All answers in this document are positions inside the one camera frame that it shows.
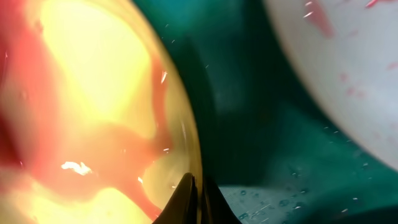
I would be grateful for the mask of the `teal plastic tray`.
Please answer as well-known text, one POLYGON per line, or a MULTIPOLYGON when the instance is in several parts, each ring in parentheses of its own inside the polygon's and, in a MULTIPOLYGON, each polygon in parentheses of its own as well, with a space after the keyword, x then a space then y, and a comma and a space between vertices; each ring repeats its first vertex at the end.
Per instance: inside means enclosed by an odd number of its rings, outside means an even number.
POLYGON ((318 109, 262 1, 135 3, 187 89, 204 176, 241 223, 397 222, 397 172, 318 109))

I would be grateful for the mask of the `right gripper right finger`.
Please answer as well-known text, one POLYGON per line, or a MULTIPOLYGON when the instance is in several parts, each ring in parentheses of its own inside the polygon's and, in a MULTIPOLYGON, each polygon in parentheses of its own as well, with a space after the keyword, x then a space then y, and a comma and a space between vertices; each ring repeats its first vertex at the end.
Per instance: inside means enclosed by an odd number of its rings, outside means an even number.
POLYGON ((201 224, 241 224, 210 177, 203 180, 201 224))

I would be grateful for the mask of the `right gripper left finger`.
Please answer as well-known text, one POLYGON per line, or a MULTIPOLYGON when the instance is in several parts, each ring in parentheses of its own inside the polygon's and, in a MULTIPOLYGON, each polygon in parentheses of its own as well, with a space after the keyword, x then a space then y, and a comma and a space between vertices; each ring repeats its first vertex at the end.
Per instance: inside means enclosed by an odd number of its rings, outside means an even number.
POLYGON ((195 178, 186 173, 153 224, 196 224, 198 191, 195 178))

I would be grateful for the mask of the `white plate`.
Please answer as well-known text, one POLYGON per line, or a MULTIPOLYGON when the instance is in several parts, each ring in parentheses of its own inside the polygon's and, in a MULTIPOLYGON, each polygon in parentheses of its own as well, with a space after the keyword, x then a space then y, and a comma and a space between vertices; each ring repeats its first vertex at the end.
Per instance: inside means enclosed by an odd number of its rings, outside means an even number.
POLYGON ((300 81, 342 131, 397 168, 397 1, 264 0, 300 81))

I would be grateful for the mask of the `yellow-green plate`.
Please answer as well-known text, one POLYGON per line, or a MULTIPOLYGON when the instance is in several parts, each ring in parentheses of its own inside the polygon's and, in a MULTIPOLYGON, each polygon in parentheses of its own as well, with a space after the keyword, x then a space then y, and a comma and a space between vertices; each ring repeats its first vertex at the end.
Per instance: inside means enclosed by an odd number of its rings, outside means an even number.
POLYGON ((131 1, 1 2, 1 222, 153 223, 186 173, 192 109, 131 1))

